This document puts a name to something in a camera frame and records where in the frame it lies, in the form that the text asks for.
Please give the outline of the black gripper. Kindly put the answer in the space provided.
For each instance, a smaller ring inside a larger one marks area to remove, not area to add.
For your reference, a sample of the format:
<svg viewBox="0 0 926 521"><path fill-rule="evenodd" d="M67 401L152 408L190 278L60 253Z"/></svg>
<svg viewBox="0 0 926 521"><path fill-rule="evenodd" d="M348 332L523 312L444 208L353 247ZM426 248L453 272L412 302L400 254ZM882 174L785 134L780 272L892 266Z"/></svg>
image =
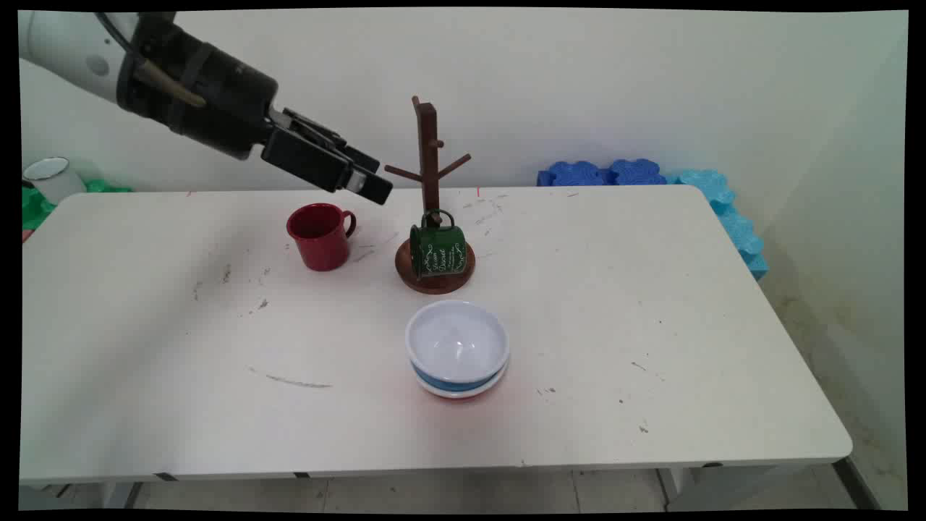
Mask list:
<svg viewBox="0 0 926 521"><path fill-rule="evenodd" d="M236 57L186 33L168 13L142 13L130 43L142 56L189 92L202 108L146 85L126 57L119 72L119 108L161 123L229 157L244 161L264 144L261 158L326 192L346 190L383 205L393 184L377 174L380 162L352 148L341 135L291 110L282 109L288 130L271 135L268 110L278 83Z"/></svg>

